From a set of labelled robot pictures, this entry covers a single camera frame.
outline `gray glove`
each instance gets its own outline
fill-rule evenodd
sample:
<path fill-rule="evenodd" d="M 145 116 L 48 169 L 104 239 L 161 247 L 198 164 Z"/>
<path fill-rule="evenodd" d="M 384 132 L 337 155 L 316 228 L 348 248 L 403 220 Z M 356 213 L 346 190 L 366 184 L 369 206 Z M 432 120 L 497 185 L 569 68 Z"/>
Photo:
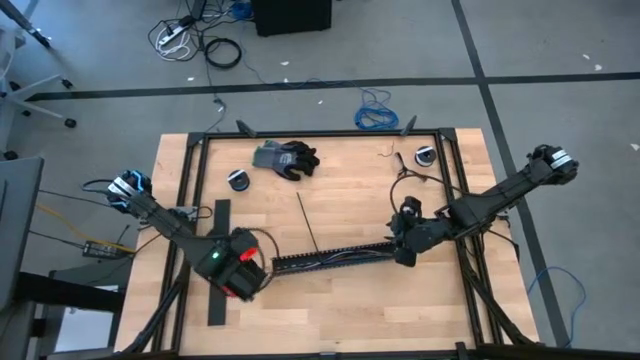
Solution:
<path fill-rule="evenodd" d="M 253 166 L 273 169 L 276 174 L 291 180 L 300 181 L 300 175 L 293 170 L 302 171 L 307 176 L 313 175 L 313 169 L 320 165 L 315 157 L 316 149 L 301 141 L 280 144 L 267 140 L 253 154 Z"/>

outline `chair leg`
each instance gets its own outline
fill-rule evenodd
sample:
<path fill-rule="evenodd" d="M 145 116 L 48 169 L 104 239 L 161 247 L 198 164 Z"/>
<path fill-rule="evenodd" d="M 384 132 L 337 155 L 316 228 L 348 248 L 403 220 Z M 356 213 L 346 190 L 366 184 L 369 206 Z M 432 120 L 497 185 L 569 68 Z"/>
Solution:
<path fill-rule="evenodd" d="M 35 82 L 35 83 L 33 83 L 33 84 L 29 85 L 29 86 L 25 86 L 20 90 L 16 90 L 16 91 L 12 92 L 10 96 L 19 96 L 19 97 L 21 97 L 23 99 L 26 99 L 28 97 L 28 95 L 25 95 L 25 94 L 29 94 L 29 92 L 35 91 L 39 87 L 46 86 L 46 85 L 48 85 L 50 83 L 53 83 L 55 81 L 60 81 L 60 80 L 62 80 L 62 76 L 60 74 L 53 75 L 53 76 L 48 77 L 46 79 L 40 80 L 38 82 Z"/>

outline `power strip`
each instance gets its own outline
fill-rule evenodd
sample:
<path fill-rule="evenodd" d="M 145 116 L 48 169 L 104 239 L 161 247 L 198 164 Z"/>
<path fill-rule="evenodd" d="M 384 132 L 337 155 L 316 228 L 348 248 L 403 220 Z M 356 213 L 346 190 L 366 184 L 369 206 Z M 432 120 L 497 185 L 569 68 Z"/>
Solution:
<path fill-rule="evenodd" d="M 164 46 L 165 44 L 169 43 L 169 41 L 175 39 L 176 37 L 178 37 L 178 35 L 182 34 L 182 32 L 187 30 L 190 26 L 191 25 L 189 26 L 178 25 L 178 27 L 176 27 L 175 29 L 171 29 L 173 31 L 173 34 L 163 37 L 162 39 L 160 39 L 160 41 L 158 41 L 158 44 L 160 46 Z"/>

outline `black floor stripe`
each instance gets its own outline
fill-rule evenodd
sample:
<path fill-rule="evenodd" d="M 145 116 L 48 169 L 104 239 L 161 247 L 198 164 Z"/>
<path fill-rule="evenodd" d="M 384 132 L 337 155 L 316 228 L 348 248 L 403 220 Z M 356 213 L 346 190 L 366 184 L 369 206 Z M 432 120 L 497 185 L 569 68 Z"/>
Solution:
<path fill-rule="evenodd" d="M 486 81 L 484 71 L 482 70 L 482 64 L 480 63 L 478 50 L 476 49 L 473 38 L 471 36 L 469 24 L 467 23 L 466 16 L 464 15 L 464 11 L 462 10 L 460 0 L 451 0 L 451 4 L 453 5 L 456 19 L 458 20 L 458 25 L 460 26 L 460 31 L 462 32 L 462 38 L 467 48 L 469 60 L 471 61 L 471 67 L 473 68 L 473 72 L 476 78 L 481 80 L 478 87 L 480 90 L 480 95 L 482 96 L 482 101 L 484 102 L 484 106 L 487 111 L 489 122 L 491 124 L 491 130 L 493 130 L 493 134 L 498 145 L 498 151 L 500 152 L 500 156 L 502 157 L 502 162 L 504 164 L 507 175 L 513 175 L 516 173 L 516 166 L 513 162 L 511 150 L 509 149 L 509 144 L 507 143 L 504 129 L 502 128 L 502 123 L 500 122 L 500 118 L 498 116 L 498 111 L 496 110 L 493 97 L 491 96 L 491 91 L 489 90 L 489 84 Z M 547 267 L 547 265 L 544 260 L 544 255 L 540 246 L 538 234 L 536 233 L 535 227 L 533 225 L 533 218 L 531 217 L 531 212 L 526 200 L 523 199 L 523 201 L 518 204 L 517 209 L 522 221 L 522 230 L 524 231 L 527 245 L 529 247 L 529 253 L 531 254 L 533 267 L 536 273 L 540 273 Z M 563 346 L 568 343 L 569 337 L 567 335 L 567 329 L 564 325 L 562 313 L 560 312 L 558 299 L 556 298 L 555 291 L 553 290 L 551 278 L 549 278 L 547 273 L 540 277 L 539 286 L 542 297 L 544 299 L 545 307 L 547 309 L 547 315 L 549 316 L 549 322 L 551 324 L 551 330 L 553 331 L 556 344 L 557 346 Z"/>
<path fill-rule="evenodd" d="M 593 81 L 640 80 L 640 72 L 620 72 L 604 74 L 531 75 L 531 76 L 489 76 L 489 85 L 499 84 L 553 84 Z"/>
<path fill-rule="evenodd" d="M 175 96 L 197 94 L 231 94 L 261 91 L 288 91 L 310 89 L 344 89 L 354 87 L 393 87 L 393 86 L 456 86 L 456 85 L 500 85 L 500 84 L 553 84 L 593 81 L 640 80 L 640 72 L 620 72 L 605 74 L 568 74 L 568 75 L 528 75 L 528 76 L 488 76 L 482 78 L 445 77 L 445 78 L 394 78 L 337 80 L 333 84 L 321 82 L 247 85 L 186 86 L 150 89 L 117 89 L 96 91 L 70 91 L 38 93 L 29 101 L 39 100 L 81 100 L 109 99 L 147 96 Z"/>
<path fill-rule="evenodd" d="M 73 91 L 35 94 L 29 101 L 38 100 L 71 100 L 71 99 L 102 99 L 144 96 L 168 95 L 196 95 L 196 94 L 225 94 L 247 93 L 261 91 L 290 91 L 310 89 L 341 89 L 354 87 L 386 87 L 386 86 L 439 86 L 439 85 L 475 85 L 474 78 L 396 78 L 396 79 L 365 79 L 365 80 L 336 80 L 323 82 L 302 82 L 288 84 L 249 84 L 249 85 L 217 85 L 191 86 L 157 89 L 129 89 L 129 90 L 101 90 L 101 91 Z"/>

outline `wooden table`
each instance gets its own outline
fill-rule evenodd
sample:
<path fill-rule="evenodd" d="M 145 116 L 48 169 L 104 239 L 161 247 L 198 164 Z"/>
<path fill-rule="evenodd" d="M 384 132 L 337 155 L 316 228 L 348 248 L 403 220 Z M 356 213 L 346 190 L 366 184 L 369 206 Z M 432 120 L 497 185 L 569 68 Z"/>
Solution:
<path fill-rule="evenodd" d="M 471 191 L 495 184 L 480 129 L 457 129 Z M 185 154 L 186 134 L 163 135 L 153 171 L 153 195 L 166 207 L 174 206 Z M 321 249 L 382 241 L 392 210 L 389 188 L 396 177 L 393 151 L 407 165 L 441 178 L 438 164 L 418 167 L 413 152 L 434 145 L 433 138 L 323 137 L 298 139 L 318 149 L 321 165 L 312 178 L 290 182 L 269 169 L 251 166 L 253 151 L 264 139 L 212 141 L 208 149 L 202 205 L 231 199 L 231 225 L 262 227 L 278 241 L 283 255 L 313 251 L 296 192 L 304 203 L 310 226 Z M 447 159 L 457 185 L 451 163 Z M 192 161 L 187 199 L 192 198 L 199 150 Z M 246 169 L 251 187 L 234 192 L 226 183 L 235 169 Z M 398 184 L 394 199 L 419 198 L 429 216 L 445 204 L 442 185 L 418 179 Z M 198 233 L 212 227 L 200 220 Z M 509 236 L 506 225 L 493 230 Z M 156 234 L 140 234 L 138 246 Z M 258 235 L 267 256 L 272 245 Z M 529 301 L 512 246 L 492 234 L 485 235 L 485 257 L 496 300 L 522 332 L 537 340 Z M 155 241 L 135 258 L 127 289 L 116 350 L 126 347 L 142 329 L 154 308 L 162 282 L 168 241 Z M 279 354 L 453 349 L 463 341 L 473 347 L 468 312 L 455 246 L 445 242 L 418 257 L 415 268 L 382 262 L 349 268 L 277 277 L 251 303 L 230 299 L 227 324 L 207 326 L 209 284 L 191 275 L 185 313 L 182 355 Z M 485 338 L 490 338 L 484 306 L 478 298 Z M 165 346 L 173 329 L 175 310 L 168 316 Z"/>

